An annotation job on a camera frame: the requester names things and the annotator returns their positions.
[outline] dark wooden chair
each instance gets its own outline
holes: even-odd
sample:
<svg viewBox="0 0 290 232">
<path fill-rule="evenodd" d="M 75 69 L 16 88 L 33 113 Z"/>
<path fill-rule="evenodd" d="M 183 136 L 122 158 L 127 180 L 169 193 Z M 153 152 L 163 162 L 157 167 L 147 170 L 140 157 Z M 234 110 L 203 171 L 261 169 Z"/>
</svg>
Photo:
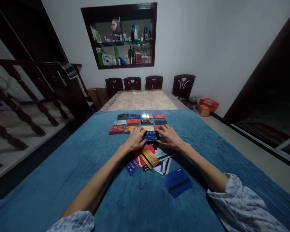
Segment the dark wooden chair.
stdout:
<svg viewBox="0 0 290 232">
<path fill-rule="evenodd" d="M 121 78 L 108 78 L 105 79 L 106 83 L 106 92 L 109 99 L 115 95 L 118 91 L 122 91 L 122 79 Z"/>
<path fill-rule="evenodd" d="M 140 77 L 127 77 L 123 79 L 125 90 L 142 90 L 142 79 Z"/>
<path fill-rule="evenodd" d="M 185 100 L 182 103 L 191 110 L 193 110 L 193 107 L 189 103 L 189 97 L 195 78 L 196 76 L 189 74 L 177 75 L 174 77 L 173 82 L 172 94 L 176 97 L 184 98 Z"/>
<path fill-rule="evenodd" d="M 146 77 L 146 89 L 162 89 L 163 77 L 162 76 L 149 76 Z"/>
</svg>

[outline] purple plush toy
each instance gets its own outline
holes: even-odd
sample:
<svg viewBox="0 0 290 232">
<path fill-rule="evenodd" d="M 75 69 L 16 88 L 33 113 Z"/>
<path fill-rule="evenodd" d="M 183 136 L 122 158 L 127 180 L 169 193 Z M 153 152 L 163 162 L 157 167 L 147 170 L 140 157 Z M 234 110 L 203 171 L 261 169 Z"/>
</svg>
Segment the purple plush toy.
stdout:
<svg viewBox="0 0 290 232">
<path fill-rule="evenodd" d="M 120 41 L 120 33 L 121 33 L 121 28 L 120 28 L 120 17 L 119 20 L 117 19 L 113 19 L 112 20 L 112 25 L 111 25 L 111 29 L 113 32 L 113 40 L 114 41 Z"/>
</svg>

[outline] blue card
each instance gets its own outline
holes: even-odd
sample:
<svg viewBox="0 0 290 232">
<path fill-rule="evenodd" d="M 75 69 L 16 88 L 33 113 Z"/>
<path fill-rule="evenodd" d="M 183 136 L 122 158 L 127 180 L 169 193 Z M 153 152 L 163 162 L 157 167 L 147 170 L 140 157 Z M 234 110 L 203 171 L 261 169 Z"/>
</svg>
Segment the blue card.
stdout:
<svg viewBox="0 0 290 232">
<path fill-rule="evenodd" d="M 147 131 L 144 135 L 145 141 L 156 141 L 160 139 L 159 134 L 156 131 Z"/>
<path fill-rule="evenodd" d="M 134 155 L 131 153 L 127 155 L 125 166 L 130 176 L 132 176 L 140 168 L 134 158 Z"/>
<path fill-rule="evenodd" d="M 129 118 L 130 118 L 130 119 L 141 118 L 141 115 L 140 115 L 140 114 L 130 114 L 130 115 L 129 115 Z"/>
<path fill-rule="evenodd" d="M 193 185 L 187 174 L 181 168 L 163 176 L 163 181 L 169 194 L 174 198 L 192 188 Z"/>
</svg>

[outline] glass shelf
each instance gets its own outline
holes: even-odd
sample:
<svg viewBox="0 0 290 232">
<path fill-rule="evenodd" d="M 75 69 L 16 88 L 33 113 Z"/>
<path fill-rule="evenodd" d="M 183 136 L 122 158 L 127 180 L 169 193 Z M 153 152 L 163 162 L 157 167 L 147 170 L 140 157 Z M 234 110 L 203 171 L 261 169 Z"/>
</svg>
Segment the glass shelf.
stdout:
<svg viewBox="0 0 290 232">
<path fill-rule="evenodd" d="M 143 40 L 142 42 L 140 40 L 137 41 L 119 41 L 119 42 L 109 42 L 109 43 L 95 43 L 96 47 L 113 47 L 115 46 L 128 46 L 128 45 L 143 45 L 143 44 L 151 44 L 152 40 Z"/>
</svg>

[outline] handrail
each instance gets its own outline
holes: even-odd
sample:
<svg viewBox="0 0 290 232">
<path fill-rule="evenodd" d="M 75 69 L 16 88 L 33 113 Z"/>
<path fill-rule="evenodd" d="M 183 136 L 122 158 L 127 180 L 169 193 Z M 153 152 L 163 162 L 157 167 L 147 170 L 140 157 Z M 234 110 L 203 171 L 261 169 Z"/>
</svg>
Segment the handrail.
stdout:
<svg viewBox="0 0 290 232">
<path fill-rule="evenodd" d="M 48 65 L 48 66 L 58 66 L 55 62 L 43 62 L 43 61 L 20 61 L 20 60 L 4 60 L 0 59 L 0 65 Z M 71 64 L 74 67 L 82 67 L 81 64 Z"/>
</svg>

